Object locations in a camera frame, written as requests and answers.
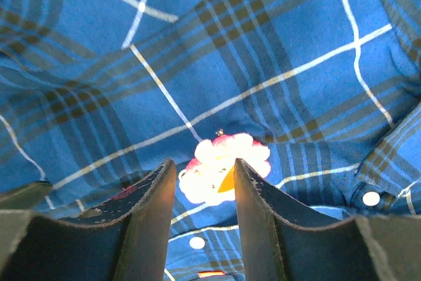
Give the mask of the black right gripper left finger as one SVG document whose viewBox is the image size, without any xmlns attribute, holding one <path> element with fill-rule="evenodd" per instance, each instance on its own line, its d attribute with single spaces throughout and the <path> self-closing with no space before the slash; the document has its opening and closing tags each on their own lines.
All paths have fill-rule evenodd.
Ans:
<svg viewBox="0 0 421 281">
<path fill-rule="evenodd" d="M 175 184 L 165 160 L 76 218 L 1 210 L 1 279 L 162 280 Z"/>
</svg>

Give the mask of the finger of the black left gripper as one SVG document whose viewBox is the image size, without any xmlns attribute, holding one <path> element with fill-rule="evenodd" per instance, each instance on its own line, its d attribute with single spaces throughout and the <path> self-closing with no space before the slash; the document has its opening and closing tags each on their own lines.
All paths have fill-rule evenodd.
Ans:
<svg viewBox="0 0 421 281">
<path fill-rule="evenodd" d="M 33 209 L 53 189 L 46 181 L 36 181 L 1 194 L 0 207 L 3 209 Z"/>
</svg>

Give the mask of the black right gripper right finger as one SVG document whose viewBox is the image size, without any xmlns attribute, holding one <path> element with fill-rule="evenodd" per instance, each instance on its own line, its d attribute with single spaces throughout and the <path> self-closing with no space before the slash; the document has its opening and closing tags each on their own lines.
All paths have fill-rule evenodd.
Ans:
<svg viewBox="0 0 421 281">
<path fill-rule="evenodd" d="M 420 217 L 338 220 L 275 188 L 242 159 L 234 182 L 247 280 L 420 279 Z"/>
</svg>

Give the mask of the pink flower brooch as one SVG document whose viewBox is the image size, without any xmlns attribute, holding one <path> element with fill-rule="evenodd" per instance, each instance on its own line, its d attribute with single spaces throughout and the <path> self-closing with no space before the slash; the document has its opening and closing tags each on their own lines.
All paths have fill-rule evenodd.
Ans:
<svg viewBox="0 0 421 281">
<path fill-rule="evenodd" d="M 270 149 L 246 133 L 203 140 L 195 148 L 194 158 L 179 172 L 179 188 L 193 204 L 217 206 L 234 201 L 235 160 L 244 160 L 266 178 L 271 171 L 269 157 Z"/>
</svg>

